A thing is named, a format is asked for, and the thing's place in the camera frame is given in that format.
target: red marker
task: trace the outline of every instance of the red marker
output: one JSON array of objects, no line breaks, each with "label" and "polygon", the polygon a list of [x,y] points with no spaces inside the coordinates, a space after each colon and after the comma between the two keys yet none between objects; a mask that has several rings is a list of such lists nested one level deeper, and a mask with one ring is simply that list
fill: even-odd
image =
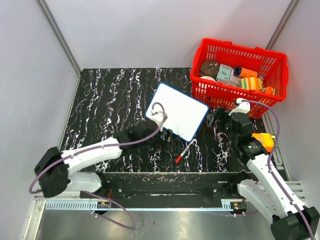
[{"label": "red marker", "polygon": [[175,163],[177,164],[181,159],[182,157],[185,155],[185,153],[187,152],[187,150],[190,148],[190,146],[196,142],[197,140],[194,138],[187,146],[186,148],[183,150],[183,152],[180,154],[180,156],[178,156],[175,160]]}]

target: metallic floor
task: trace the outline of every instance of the metallic floor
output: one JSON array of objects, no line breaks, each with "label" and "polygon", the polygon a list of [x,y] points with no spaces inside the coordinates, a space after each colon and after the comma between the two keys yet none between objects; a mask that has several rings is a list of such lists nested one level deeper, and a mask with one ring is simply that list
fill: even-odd
[{"label": "metallic floor", "polygon": [[[273,240],[260,214],[226,217],[210,212],[133,211],[137,230],[125,230],[87,211],[46,210],[37,240]],[[131,225],[122,211],[106,216]]]}]

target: black marble table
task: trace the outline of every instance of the black marble table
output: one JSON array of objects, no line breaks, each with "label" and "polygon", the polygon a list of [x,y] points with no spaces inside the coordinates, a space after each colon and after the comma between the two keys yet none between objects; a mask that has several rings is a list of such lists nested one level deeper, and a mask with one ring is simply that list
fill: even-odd
[{"label": "black marble table", "polygon": [[[62,149],[76,149],[103,141],[145,119],[159,83],[167,83],[192,96],[190,68],[84,69]],[[252,122],[254,132],[265,132],[262,119]],[[187,145],[183,140],[173,144],[167,153],[158,147],[144,147],[84,171],[200,173],[248,170],[236,157],[226,134],[218,130],[219,123],[216,121],[214,127],[208,127],[205,120],[197,133],[197,144],[192,145],[178,164],[174,160]]]}]

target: plastic container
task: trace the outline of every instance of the plastic container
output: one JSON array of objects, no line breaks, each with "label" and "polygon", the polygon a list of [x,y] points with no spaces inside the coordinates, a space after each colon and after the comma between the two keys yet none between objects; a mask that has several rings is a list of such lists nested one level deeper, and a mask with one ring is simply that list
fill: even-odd
[{"label": "plastic container", "polygon": [[[206,60],[214,60],[233,68],[241,66],[256,71],[258,78],[263,80],[263,85],[273,87],[275,94],[246,90],[200,78],[200,67]],[[249,48],[233,45],[231,41],[204,38],[194,56],[190,79],[192,81],[192,96],[211,108],[221,106],[232,110],[236,107],[235,99],[237,98],[254,100],[273,106],[282,102],[287,96],[287,56],[284,53],[260,47]],[[267,110],[264,106],[251,103],[251,111],[248,115],[258,119]]]}]

